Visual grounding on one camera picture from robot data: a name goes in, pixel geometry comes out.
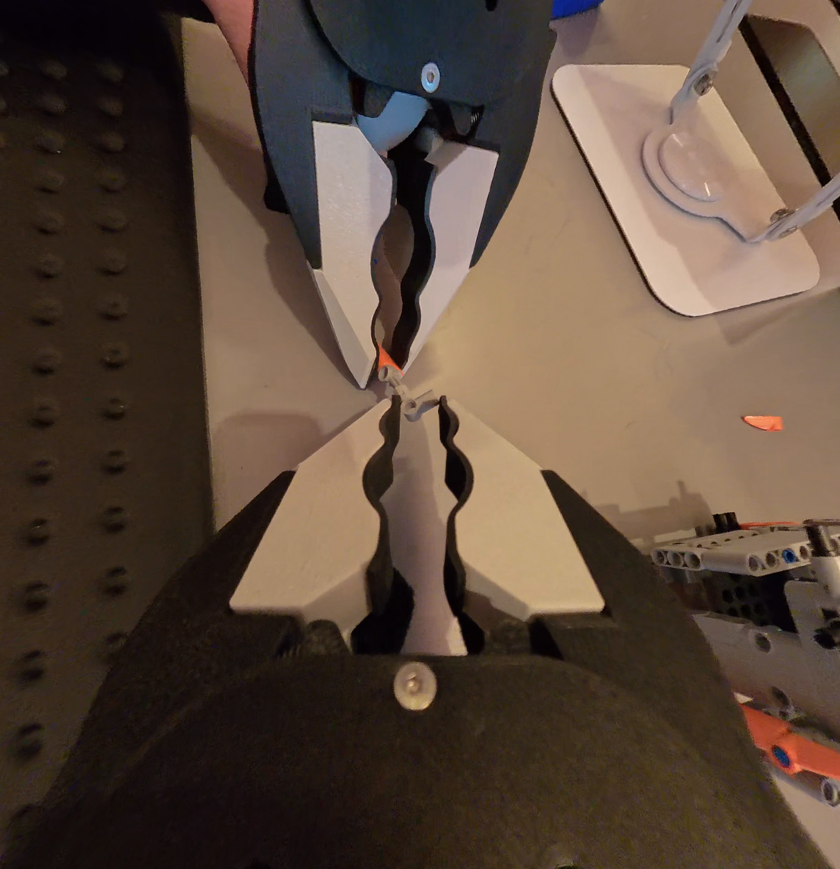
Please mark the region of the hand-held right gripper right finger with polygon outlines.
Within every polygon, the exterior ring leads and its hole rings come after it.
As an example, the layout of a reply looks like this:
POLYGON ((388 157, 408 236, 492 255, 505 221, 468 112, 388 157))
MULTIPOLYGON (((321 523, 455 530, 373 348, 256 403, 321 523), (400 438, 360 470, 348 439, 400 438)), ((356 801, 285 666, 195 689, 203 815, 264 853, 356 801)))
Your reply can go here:
POLYGON ((446 522, 444 593, 467 654, 498 628, 601 614, 601 595, 543 469, 460 402, 438 403, 446 522))

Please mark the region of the black dimpled panel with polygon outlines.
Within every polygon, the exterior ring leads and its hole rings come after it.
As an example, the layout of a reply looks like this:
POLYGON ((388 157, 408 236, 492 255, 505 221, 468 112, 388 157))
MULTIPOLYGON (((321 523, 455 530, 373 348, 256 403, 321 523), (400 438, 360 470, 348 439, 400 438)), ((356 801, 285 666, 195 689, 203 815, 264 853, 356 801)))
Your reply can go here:
POLYGON ((0 857, 211 530, 178 22, 0 2, 0 857))

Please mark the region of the white book stand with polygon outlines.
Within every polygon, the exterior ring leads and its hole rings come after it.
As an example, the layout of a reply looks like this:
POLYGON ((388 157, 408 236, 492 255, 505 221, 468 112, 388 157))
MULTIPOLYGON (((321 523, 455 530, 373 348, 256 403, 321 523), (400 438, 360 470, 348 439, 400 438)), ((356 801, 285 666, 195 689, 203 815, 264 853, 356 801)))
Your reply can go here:
POLYGON ((790 209, 715 91, 751 2, 724 2, 689 69, 565 64, 551 90, 654 297, 703 317, 817 286, 803 228, 840 198, 840 171, 790 209))

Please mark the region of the toy building-block model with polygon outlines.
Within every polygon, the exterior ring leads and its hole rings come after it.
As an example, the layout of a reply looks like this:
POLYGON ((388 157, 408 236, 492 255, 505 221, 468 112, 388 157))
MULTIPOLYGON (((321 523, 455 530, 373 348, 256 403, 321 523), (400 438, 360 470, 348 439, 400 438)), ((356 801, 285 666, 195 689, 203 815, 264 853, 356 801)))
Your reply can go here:
POLYGON ((653 563, 691 610, 762 758, 840 807, 840 519, 664 542, 653 563))

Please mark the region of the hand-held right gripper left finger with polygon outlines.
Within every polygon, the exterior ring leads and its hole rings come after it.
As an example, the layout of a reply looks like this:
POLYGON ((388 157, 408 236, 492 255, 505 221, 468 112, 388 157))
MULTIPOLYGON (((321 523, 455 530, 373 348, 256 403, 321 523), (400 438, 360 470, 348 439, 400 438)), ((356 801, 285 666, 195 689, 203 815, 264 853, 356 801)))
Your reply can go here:
POLYGON ((394 480, 399 396, 302 462, 230 599, 241 614, 330 621, 360 654, 397 654, 414 609, 395 570, 382 496, 394 480))

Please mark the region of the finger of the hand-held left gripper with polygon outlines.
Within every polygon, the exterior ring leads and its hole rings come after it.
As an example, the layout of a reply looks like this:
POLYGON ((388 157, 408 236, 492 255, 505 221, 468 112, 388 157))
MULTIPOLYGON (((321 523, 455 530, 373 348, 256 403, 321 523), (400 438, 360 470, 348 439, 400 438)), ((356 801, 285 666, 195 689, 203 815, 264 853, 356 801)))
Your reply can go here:
POLYGON ((372 255, 392 208, 391 166, 357 125, 314 121, 321 265, 310 272, 350 375, 365 388, 378 358, 372 255))
POLYGON ((423 218, 430 236, 430 265, 413 298, 403 305, 394 331, 393 356, 410 365, 469 274, 491 183, 495 151, 461 143, 441 143, 426 157, 432 168, 423 218))

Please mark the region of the person's left hand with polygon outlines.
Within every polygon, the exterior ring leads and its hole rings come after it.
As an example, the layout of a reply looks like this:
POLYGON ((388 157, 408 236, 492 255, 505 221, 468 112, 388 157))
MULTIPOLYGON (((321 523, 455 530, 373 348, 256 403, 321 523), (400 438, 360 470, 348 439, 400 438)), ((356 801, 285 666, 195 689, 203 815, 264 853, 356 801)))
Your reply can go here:
POLYGON ((255 1, 204 1, 224 35, 246 83, 252 45, 255 1))

